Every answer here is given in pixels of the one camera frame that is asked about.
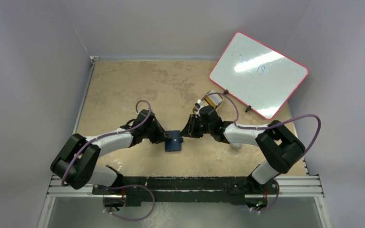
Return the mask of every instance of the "white wall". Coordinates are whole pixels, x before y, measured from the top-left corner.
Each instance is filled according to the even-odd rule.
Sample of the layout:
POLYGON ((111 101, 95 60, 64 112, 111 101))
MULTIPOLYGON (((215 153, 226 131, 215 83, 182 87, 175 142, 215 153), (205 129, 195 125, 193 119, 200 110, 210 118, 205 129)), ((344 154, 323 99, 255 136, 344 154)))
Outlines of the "white wall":
POLYGON ((36 227, 88 71, 61 2, 0 0, 0 227, 36 227))
MULTIPOLYGON (((313 0, 284 53, 309 67, 289 104, 294 116, 321 117, 306 161, 334 227, 365 227, 365 1, 313 0)), ((315 125, 296 123, 300 138, 310 140, 315 125)))
POLYGON ((282 51, 310 0, 63 0, 90 55, 211 57, 243 31, 282 51))

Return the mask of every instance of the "tan tabletop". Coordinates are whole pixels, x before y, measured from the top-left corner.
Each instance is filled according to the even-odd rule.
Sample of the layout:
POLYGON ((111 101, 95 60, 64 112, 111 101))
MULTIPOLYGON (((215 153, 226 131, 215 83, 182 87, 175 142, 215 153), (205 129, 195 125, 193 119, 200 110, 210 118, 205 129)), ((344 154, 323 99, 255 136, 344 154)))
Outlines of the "tan tabletop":
MULTIPOLYGON (((148 100, 165 130, 182 130, 192 113, 193 104, 207 91, 223 92, 209 79, 215 61, 99 61, 94 70, 78 133, 93 136, 107 133, 136 117, 135 103, 148 100)), ((234 99, 240 111, 240 124, 268 124, 234 99)), ((146 109, 142 103, 139 110, 146 109)), ((223 120, 232 121, 235 111, 225 99, 218 109, 223 120)), ((291 117, 288 105, 277 120, 291 117)), ((293 131, 293 124, 287 124, 293 131)), ((180 152, 165 152, 164 143, 148 140, 101 157, 99 165, 110 165, 129 176, 247 176, 265 160, 256 146, 244 145, 238 151, 229 144, 216 142, 209 135, 200 139, 184 138, 180 152)), ((305 176, 303 162, 289 176, 305 176)))

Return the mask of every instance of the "black mounting plate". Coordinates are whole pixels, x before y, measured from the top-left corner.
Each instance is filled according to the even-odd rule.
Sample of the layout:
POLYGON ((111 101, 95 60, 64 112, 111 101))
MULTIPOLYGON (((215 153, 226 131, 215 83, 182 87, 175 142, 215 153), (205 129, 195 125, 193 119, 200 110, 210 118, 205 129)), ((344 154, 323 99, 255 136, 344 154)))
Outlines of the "black mounting plate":
MULTIPOLYGON (((246 205, 245 195, 276 194, 273 180, 262 188, 254 188, 247 177, 122 177, 117 186, 139 184, 152 191, 157 202, 225 202, 232 205, 246 205)), ((104 186, 93 187, 94 195, 117 195, 122 190, 107 190, 104 186)), ((142 188, 128 188, 125 193, 126 206, 140 206, 151 202, 150 194, 142 188)))

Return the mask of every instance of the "whiteboard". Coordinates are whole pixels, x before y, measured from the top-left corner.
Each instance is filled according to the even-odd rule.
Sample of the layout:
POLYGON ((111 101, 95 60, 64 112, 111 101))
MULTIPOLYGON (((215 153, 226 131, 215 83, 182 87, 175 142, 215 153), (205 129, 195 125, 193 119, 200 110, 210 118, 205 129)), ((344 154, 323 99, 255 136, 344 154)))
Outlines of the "whiteboard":
POLYGON ((305 66, 238 32, 209 78, 271 119, 307 74, 305 66))

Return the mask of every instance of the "small blue object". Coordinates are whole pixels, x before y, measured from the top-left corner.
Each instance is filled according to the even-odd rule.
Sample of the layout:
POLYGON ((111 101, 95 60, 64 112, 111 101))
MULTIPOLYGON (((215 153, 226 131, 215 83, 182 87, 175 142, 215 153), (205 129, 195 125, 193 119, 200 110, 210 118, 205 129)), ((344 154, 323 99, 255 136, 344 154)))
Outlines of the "small blue object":
POLYGON ((165 151, 181 151, 181 143, 183 142, 183 138, 180 136, 180 131, 166 131, 166 133, 169 134, 170 139, 164 142, 165 151))

